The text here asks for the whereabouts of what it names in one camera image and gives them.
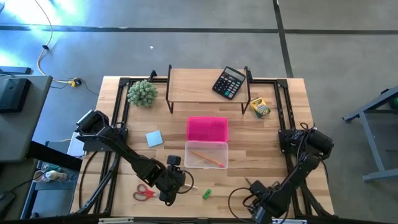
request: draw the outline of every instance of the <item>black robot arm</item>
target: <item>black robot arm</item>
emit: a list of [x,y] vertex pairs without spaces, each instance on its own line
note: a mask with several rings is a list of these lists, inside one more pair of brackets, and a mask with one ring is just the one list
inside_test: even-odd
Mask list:
[[[79,140],[83,142],[101,141],[103,144],[109,146],[118,154],[117,156],[123,157],[131,164],[138,178],[151,187],[156,186],[160,190],[159,199],[170,206],[173,204],[180,187],[185,183],[185,174],[177,167],[180,165],[181,158],[169,156],[168,164],[170,166],[166,167],[156,159],[139,155],[124,143],[122,133],[126,130],[125,127],[117,128],[110,126],[108,117],[100,111],[90,110],[77,122],[77,131],[80,133],[80,136],[77,137]],[[108,171],[110,176],[113,174],[113,166]],[[108,174],[104,177],[104,180],[109,181],[110,177],[108,177]],[[100,192],[99,188],[101,184],[106,185],[106,183],[100,183],[96,192]],[[95,201],[95,195],[87,203],[92,200]]]
[[[283,143],[283,145],[295,148],[296,152],[300,149],[301,153],[298,154],[298,163],[281,184],[276,182],[270,187],[265,187],[258,180],[251,184],[250,191],[256,198],[248,206],[248,209],[256,223],[272,223],[272,217],[279,218],[283,215],[289,209],[293,192],[297,187],[301,186],[301,183],[309,173],[318,167],[321,160],[329,157],[334,146],[329,137],[316,129],[293,129],[289,131],[289,133],[286,133],[285,138],[281,139],[281,147]],[[317,202],[308,188],[305,187],[303,191],[310,197],[311,204],[317,213],[330,215]]]

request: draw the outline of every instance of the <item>green plant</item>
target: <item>green plant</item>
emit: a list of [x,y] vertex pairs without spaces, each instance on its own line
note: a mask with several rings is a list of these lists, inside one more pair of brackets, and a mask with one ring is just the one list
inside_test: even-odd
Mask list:
[[135,82],[127,94],[128,102],[136,106],[151,107],[157,97],[157,90],[153,83],[147,80]]

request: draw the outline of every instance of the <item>red scissors handle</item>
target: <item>red scissors handle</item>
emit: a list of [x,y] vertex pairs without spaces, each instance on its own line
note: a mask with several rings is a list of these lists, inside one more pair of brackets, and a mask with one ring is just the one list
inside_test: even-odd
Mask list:
[[137,186],[137,191],[133,193],[132,197],[140,202],[146,201],[152,197],[156,197],[157,194],[149,190],[144,184]]

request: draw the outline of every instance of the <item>calculator keypad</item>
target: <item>calculator keypad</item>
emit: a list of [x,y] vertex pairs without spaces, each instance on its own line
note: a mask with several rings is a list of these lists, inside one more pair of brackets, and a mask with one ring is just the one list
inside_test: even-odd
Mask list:
[[232,100],[241,85],[240,80],[223,73],[214,84],[213,90],[223,95],[223,97]]

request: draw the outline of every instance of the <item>concrete floor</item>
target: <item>concrete floor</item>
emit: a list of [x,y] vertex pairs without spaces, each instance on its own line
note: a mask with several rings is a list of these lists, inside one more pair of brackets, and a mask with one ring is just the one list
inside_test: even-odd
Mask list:
[[[33,1],[25,7],[20,1],[6,2],[0,25],[47,24]],[[277,27],[271,0],[40,2],[54,24],[65,26]],[[286,29],[398,29],[397,1],[279,3]],[[35,63],[48,37],[49,32],[0,30],[0,64],[31,67],[39,74]],[[398,35],[287,35],[286,39],[294,77],[305,79],[314,121],[336,144],[326,161],[336,214],[396,222],[398,179],[362,182],[362,175],[376,171],[376,165],[361,123],[346,124],[341,117],[397,85]],[[58,79],[81,77],[95,92],[104,75],[148,75],[151,70],[165,75],[170,63],[180,68],[248,65],[255,77],[286,77],[278,34],[55,32],[50,47],[43,70]],[[70,138],[75,121],[94,108],[96,100],[84,87],[51,89],[34,140]],[[35,208],[54,215],[65,213],[67,206]]]

